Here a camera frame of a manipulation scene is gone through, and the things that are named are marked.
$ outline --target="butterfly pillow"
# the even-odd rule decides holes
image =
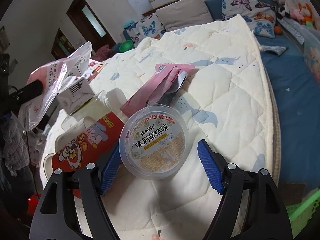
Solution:
[[[258,0],[222,0],[221,5],[223,19],[229,20],[240,14],[255,35],[275,37],[274,6]]]
[[[127,30],[127,33],[130,35],[132,41],[134,42],[135,48],[142,41],[142,38],[140,38],[139,28],[137,27],[138,23],[139,22],[132,21],[132,24],[125,28]]]
[[[165,33],[165,29],[155,13],[141,19],[137,26],[140,33],[140,39],[146,37],[160,39]]]

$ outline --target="white box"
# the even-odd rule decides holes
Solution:
[[[85,77],[82,76],[73,81],[56,98],[60,106],[70,115],[92,97],[94,97],[94,92]]]

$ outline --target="black cable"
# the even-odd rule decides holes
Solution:
[[[29,154],[29,161],[31,163],[31,156],[30,156],[30,150],[29,150],[29,139],[28,139],[28,131],[26,131],[26,136],[27,136],[27,147],[28,147],[28,154]],[[37,193],[37,197],[39,198],[39,193],[38,193],[38,190],[37,190],[37,186],[36,186],[36,180],[35,180],[35,176],[32,173],[32,177],[33,177],[33,183],[35,184],[35,189],[36,189],[36,193]]]

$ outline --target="blue bedsheet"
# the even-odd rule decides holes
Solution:
[[[320,88],[299,49],[285,36],[257,37],[262,45],[286,46],[281,56],[262,52],[278,106],[281,128],[280,181],[320,186]]]

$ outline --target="gray towel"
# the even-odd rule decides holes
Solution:
[[[11,175],[17,176],[16,171],[21,170],[29,164],[27,147],[15,120],[10,119],[1,124],[0,129],[5,141],[4,148],[0,149],[0,162],[4,159],[4,165],[10,171]]]

